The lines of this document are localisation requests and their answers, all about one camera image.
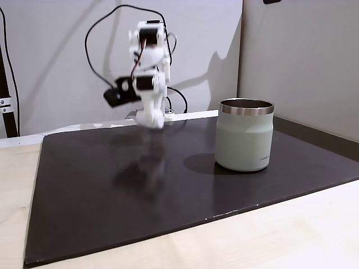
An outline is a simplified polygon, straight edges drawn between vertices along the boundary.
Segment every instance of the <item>wire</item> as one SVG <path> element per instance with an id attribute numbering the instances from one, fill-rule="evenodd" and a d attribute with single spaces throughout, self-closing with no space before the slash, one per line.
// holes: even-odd
<path id="1" fill-rule="evenodd" d="M 167 40 L 168 40 L 168 38 L 169 38 L 170 36 L 174 38 L 174 46 L 173 46 L 173 49 L 172 49 L 172 51 L 171 51 L 171 54 L 173 54 L 173 52 L 174 52 L 174 50 L 176 49 L 176 46 L 177 46 L 177 36 L 176 36 L 174 33 L 170 32 L 170 33 L 168 34 L 168 36 L 167 36 Z"/>
<path id="2" fill-rule="evenodd" d="M 185 101 L 185 104 L 186 104 L 186 108 L 185 108 L 185 111 L 184 111 L 183 113 L 187 113 L 187 111 L 188 111 L 188 104 L 187 104 L 187 100 L 186 100 L 185 96 L 184 96 L 179 90 L 176 90 L 176 89 L 174 89 L 174 88 L 172 88 L 172 87 L 167 87 L 167 88 L 168 88 L 168 89 L 171 89 L 171 90 L 173 90 L 173 91 L 175 91 L 176 93 L 178 93 L 179 95 L 182 96 L 182 98 L 183 98 L 183 100 Z"/>
<path id="3" fill-rule="evenodd" d="M 168 104 L 169 104 L 169 108 L 170 110 L 172 110 L 172 103 L 171 103 L 171 100 L 168 96 L 166 96 L 167 100 L 168 100 Z"/>
<path id="4" fill-rule="evenodd" d="M 12 65 L 11 65 L 11 61 L 10 61 L 10 56 L 9 56 L 9 52 L 7 49 L 7 37 L 6 37 L 6 19 L 5 19 L 5 14 L 2 10 L 2 8 L 0 7 L 0 11 L 2 14 L 2 18 L 3 18 L 3 26 L 4 26 L 4 43 L 5 43 L 5 51 L 6 51 L 6 58 L 7 58 L 7 62 L 9 63 L 9 67 L 10 67 L 10 71 L 11 71 L 11 76 L 12 76 L 12 81 L 13 81 L 13 85 L 15 88 L 15 93 L 16 93 L 16 103 L 17 103 L 17 134 L 18 136 L 20 136 L 20 102 L 19 102 L 19 92 L 17 91 L 17 85 L 16 85 L 16 81 L 15 81 L 15 75 L 13 74 L 13 69 L 12 69 Z"/>
<path id="5" fill-rule="evenodd" d="M 161 18 L 162 18 L 162 20 L 163 20 L 163 26 L 164 26 L 164 32 L 165 32 L 165 34 L 166 34 L 166 38 L 168 37 L 166 22 L 165 22 L 165 19 L 164 19 L 163 15 L 162 15 L 161 13 L 159 13 L 158 11 L 149 10 L 149 9 L 147 9 L 147 8 L 135 7 L 135 6 L 132 6 L 132 5 L 130 5 L 130 4 L 122 4 L 122 5 L 120 5 L 120 6 L 115 7 L 110 13 L 108 13 L 107 15 L 103 16 L 102 18 L 100 18 L 97 22 L 95 22 L 95 23 L 91 26 L 91 28 L 89 29 L 89 31 L 87 32 L 86 37 L 85 37 L 85 52 L 86 52 L 86 57 L 87 57 L 87 59 L 88 59 L 89 66 L 90 66 L 91 70 L 94 72 L 94 74 L 95 74 L 97 77 L 99 77 L 103 82 L 105 82 L 107 85 L 109 85 L 111 88 L 114 88 L 114 86 L 113 86 L 106 78 L 104 78 L 104 77 L 101 76 L 99 73 L 97 73 L 97 71 L 94 69 L 94 67 L 93 67 L 92 64 L 91 64 L 90 57 L 89 57 L 89 52 L 88 52 L 88 38 L 89 38 L 90 32 L 92 31 L 92 29 L 93 29 L 97 24 L 99 24 L 101 21 L 103 21 L 105 18 L 107 18 L 108 16 L 110 16 L 112 13 L 114 13 L 116 10 L 118 10 L 118 9 L 121 8 L 121 7 L 131 7 L 131 8 L 134 8 L 134 9 L 136 9 L 136 10 L 148 11 L 148 12 L 156 13 L 157 15 L 161 16 Z M 167 39 L 167 48 L 168 48 L 168 51 L 169 51 L 169 59 L 170 59 L 169 65 L 171 65 L 171 64 L 172 64 L 172 54 L 171 54 L 171 49 L 169 48 L 168 39 Z"/>
<path id="6" fill-rule="evenodd" d="M 146 39 L 145 39 L 145 41 L 144 41 L 143 43 L 141 43 L 141 53 L 140 53 L 139 58 L 137 59 L 137 61 L 136 61 L 136 63 L 135 63 L 134 68 L 132 69 L 132 72 L 131 72 L 131 80 L 132 80 L 132 81 L 134 80 L 134 71 L 135 71 L 136 67 L 137 67 L 137 66 L 139 65 L 139 63 L 140 63 L 140 60 L 141 60 L 141 58 L 142 58 L 142 54 L 143 54 L 143 52 L 144 52 L 145 47 L 146 47 Z"/>

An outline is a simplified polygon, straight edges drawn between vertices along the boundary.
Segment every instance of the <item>logo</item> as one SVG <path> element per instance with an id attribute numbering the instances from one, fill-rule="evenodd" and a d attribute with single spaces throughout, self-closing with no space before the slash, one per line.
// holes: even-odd
<path id="1" fill-rule="evenodd" d="M 263 160 L 265 160 L 265 159 L 267 159 L 267 158 L 269 158 L 269 155 L 268 155 L 268 156 L 265 156 L 264 158 L 260 158 L 260 160 L 263 161 Z"/>

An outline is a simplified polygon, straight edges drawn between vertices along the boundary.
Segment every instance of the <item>power cord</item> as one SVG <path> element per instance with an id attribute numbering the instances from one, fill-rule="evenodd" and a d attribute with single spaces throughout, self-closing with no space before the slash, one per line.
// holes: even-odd
<path id="1" fill-rule="evenodd" d="M 117 6 L 115 7 L 110 13 L 106 14 L 105 16 L 103 16 L 101 19 L 99 19 L 97 22 L 95 22 L 91 28 L 89 29 L 89 31 L 87 32 L 86 34 L 86 37 L 85 37 L 85 52 L 86 52 L 86 57 L 88 59 L 88 62 L 89 62 L 89 66 L 91 68 L 91 70 L 94 72 L 94 74 L 99 77 L 103 82 L 105 82 L 107 85 L 109 85 L 112 89 L 114 89 L 114 86 L 112 85 L 112 83 L 110 83 L 106 78 L 104 78 L 103 76 L 101 76 L 99 73 L 97 73 L 97 71 L 94 69 L 94 67 L 92 66 L 91 64 L 91 61 L 90 61 L 90 57 L 89 57 L 89 52 L 88 52 L 88 38 L 89 38 L 89 34 L 90 32 L 92 31 L 92 29 L 97 25 L 99 24 L 101 21 L 103 21 L 105 18 L 107 18 L 108 16 L 110 16 L 112 13 L 114 13 L 116 10 L 118 10 L 119 8 L 121 7 L 131 7 L 131 8 L 134 8 L 136 10 L 142 10 L 142 11 L 148 11 L 148 12 L 152 12 L 152 13 L 156 13 L 158 14 L 159 16 L 161 16 L 162 20 L 163 20 L 163 26 L 164 26 L 164 32 L 166 34 L 166 40 L 167 40 L 167 47 L 168 47 L 168 52 L 169 52 L 169 59 L 170 59 L 170 63 L 169 65 L 172 64 L 172 54 L 171 54 L 171 49 L 169 48 L 169 42 L 168 42 L 168 34 L 167 34 L 167 26 L 166 26 L 166 21 L 163 17 L 163 15 L 161 13 L 159 13 L 158 11 L 155 11 L 155 10 L 149 10 L 147 8 L 141 8 L 141 7 L 136 7 L 136 6 L 132 6 L 130 4 L 122 4 L 120 6 Z"/>
<path id="2" fill-rule="evenodd" d="M 171 89 L 172 91 L 175 91 L 176 93 L 178 93 L 179 95 L 181 95 L 181 97 L 183 98 L 183 100 L 185 101 L 185 104 L 186 104 L 186 107 L 185 107 L 185 111 L 183 113 L 187 113 L 188 111 L 188 104 L 187 104 L 187 100 L 185 98 L 185 96 L 179 91 L 179 90 L 176 90 L 172 87 L 167 87 L 168 89 Z"/>
<path id="3" fill-rule="evenodd" d="M 172 110 L 172 102 L 171 102 L 171 100 L 170 100 L 170 98 L 168 96 L 166 96 L 166 98 L 168 100 L 169 108 L 170 108 L 170 110 Z"/>
<path id="4" fill-rule="evenodd" d="M 2 8 L 0 7 L 0 11 L 2 14 L 2 18 L 3 18 L 3 26 L 4 26 L 4 43 L 5 43 L 5 51 L 6 51 L 6 58 L 7 58 L 7 62 L 9 63 L 9 67 L 10 67 L 10 71 L 11 71 L 11 76 L 12 76 L 12 81 L 13 81 L 13 85 L 15 88 L 15 93 L 16 93 L 16 104 L 17 104 L 17 134 L 18 136 L 20 136 L 20 103 L 19 103 L 19 92 L 17 91 L 17 85 L 16 85 L 16 81 L 15 81 L 15 75 L 13 74 L 13 69 L 12 69 L 12 65 L 11 65 L 11 61 L 10 61 L 10 56 L 9 56 L 9 52 L 7 49 L 7 37 L 6 37 L 6 19 L 5 19 L 5 14 L 2 10 Z"/>

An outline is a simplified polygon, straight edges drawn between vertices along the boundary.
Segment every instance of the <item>black mat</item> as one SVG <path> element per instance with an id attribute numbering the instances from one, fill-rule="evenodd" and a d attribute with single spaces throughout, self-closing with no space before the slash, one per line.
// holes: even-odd
<path id="1" fill-rule="evenodd" d="M 227 170 L 214 160 L 216 121 L 175 122 L 162 131 L 130 126 L 46 136 L 24 266 L 138 242 L 359 177 L 358 162 L 284 134 L 292 123 L 280 119 L 275 126 L 282 132 L 274 132 L 266 169 Z"/>

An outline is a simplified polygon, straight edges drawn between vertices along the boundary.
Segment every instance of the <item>mug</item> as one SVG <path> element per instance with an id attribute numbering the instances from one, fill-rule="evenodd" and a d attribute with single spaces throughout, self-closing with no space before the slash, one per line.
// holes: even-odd
<path id="1" fill-rule="evenodd" d="M 274 105 L 232 98 L 219 103 L 215 159 L 235 171 L 258 171 L 269 164 Z"/>

